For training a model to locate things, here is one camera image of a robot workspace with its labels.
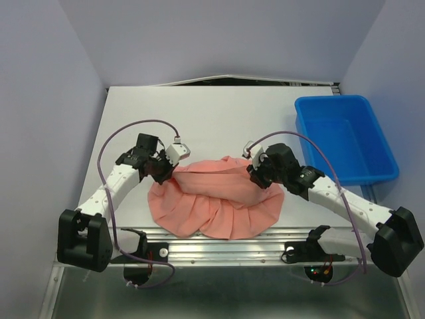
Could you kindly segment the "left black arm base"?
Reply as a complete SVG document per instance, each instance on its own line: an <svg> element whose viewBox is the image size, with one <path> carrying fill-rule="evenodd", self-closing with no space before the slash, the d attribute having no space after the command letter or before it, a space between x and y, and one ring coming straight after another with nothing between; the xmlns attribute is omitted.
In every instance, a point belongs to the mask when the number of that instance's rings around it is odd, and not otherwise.
<svg viewBox="0 0 425 319"><path fill-rule="evenodd" d="M169 243L148 243L142 251L132 253L135 258L120 255L110 265L123 266L126 286L135 289L159 288L175 275L175 267L168 261Z"/></svg>

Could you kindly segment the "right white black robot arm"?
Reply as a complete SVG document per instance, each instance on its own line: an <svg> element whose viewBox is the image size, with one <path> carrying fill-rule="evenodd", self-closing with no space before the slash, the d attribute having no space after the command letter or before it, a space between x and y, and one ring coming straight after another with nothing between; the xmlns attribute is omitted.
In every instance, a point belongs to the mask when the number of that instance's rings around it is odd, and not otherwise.
<svg viewBox="0 0 425 319"><path fill-rule="evenodd" d="M339 187L322 171L300 165L283 143L264 149L248 142L243 156L250 180L262 189L283 185L287 191L348 220L352 230L320 225L304 241L285 244L282 260L288 264L343 261L355 257L371 261L385 274L400 277L424 248L411 211L390 209Z"/></svg>

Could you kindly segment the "pink pleated skirt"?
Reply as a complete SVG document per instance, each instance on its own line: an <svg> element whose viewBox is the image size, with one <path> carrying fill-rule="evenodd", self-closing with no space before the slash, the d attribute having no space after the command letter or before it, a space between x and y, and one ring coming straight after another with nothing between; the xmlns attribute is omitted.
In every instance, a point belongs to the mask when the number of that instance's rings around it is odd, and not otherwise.
<svg viewBox="0 0 425 319"><path fill-rule="evenodd" d="M153 221L178 237L199 231L214 239L249 239L275 225L284 191L252 183L250 161L226 156L178 167L163 184L154 183L147 199Z"/></svg>

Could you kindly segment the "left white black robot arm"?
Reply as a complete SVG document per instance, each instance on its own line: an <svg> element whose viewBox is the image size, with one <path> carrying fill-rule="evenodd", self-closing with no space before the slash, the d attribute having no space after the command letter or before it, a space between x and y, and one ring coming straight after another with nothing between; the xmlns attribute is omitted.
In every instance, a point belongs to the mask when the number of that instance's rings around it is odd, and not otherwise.
<svg viewBox="0 0 425 319"><path fill-rule="evenodd" d="M179 138L162 150L157 136L140 134L135 146L122 153L101 186L76 209L66 209L58 220L59 262L96 272L106 269L121 255L134 262L148 262L145 233L116 228L111 211L117 209L143 178L157 183L171 178L183 157L189 154Z"/></svg>

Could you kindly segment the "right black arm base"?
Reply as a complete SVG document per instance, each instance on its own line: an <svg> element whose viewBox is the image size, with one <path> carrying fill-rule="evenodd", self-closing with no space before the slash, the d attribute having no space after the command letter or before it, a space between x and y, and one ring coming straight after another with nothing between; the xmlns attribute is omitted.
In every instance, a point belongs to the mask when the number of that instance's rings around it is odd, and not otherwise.
<svg viewBox="0 0 425 319"><path fill-rule="evenodd" d="M333 278L333 263L345 261L345 256L327 254L316 242L290 241L285 243L280 259L288 265L309 263L309 266L304 266L308 279L320 284L329 284Z"/></svg>

